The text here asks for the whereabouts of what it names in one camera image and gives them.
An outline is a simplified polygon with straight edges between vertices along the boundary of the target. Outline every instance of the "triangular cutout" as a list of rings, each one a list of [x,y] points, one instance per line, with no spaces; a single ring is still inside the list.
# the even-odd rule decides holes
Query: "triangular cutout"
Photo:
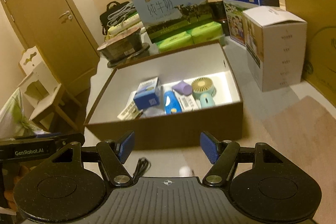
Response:
[[[59,157],[57,157],[55,160],[53,160],[52,162],[72,162],[72,158],[74,156],[74,152],[72,149],[67,149],[66,151],[64,151],[61,155],[59,155]]]
[[[277,156],[275,156],[271,151],[267,149],[263,149],[262,154],[263,154],[264,163],[266,164],[268,163],[282,164],[283,163],[282,160],[280,160]]]

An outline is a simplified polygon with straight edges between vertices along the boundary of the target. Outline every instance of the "wooden door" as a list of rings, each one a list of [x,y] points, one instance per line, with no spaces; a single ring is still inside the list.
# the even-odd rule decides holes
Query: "wooden door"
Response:
[[[54,76],[73,95],[87,89],[99,56],[67,1],[5,0],[5,5],[22,44],[37,46]]]

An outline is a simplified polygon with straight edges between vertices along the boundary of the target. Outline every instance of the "black circular disc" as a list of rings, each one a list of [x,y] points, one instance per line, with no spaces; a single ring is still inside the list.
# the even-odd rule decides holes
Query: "black circular disc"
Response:
[[[27,218],[64,222],[87,215],[102,202],[105,184],[95,173],[83,168],[58,168],[26,175],[14,189],[14,199]]]
[[[299,168],[253,168],[233,179],[229,195],[245,215],[261,222],[292,223],[314,215],[319,185]]]

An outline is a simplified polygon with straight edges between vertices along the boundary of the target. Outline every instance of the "white round object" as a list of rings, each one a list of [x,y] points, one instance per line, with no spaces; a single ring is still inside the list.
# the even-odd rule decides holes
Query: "white round object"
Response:
[[[194,171],[189,166],[183,166],[179,170],[180,177],[193,177],[195,176]]]

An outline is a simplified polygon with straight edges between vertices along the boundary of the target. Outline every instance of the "chair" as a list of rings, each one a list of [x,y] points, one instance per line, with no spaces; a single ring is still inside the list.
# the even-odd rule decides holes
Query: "chair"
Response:
[[[40,121],[50,113],[55,112],[77,131],[77,125],[59,105],[64,105],[62,98],[65,94],[79,107],[82,105],[55,79],[36,46],[23,54],[20,66],[27,76],[18,87],[28,102],[35,108],[30,120],[44,131],[48,131]]]

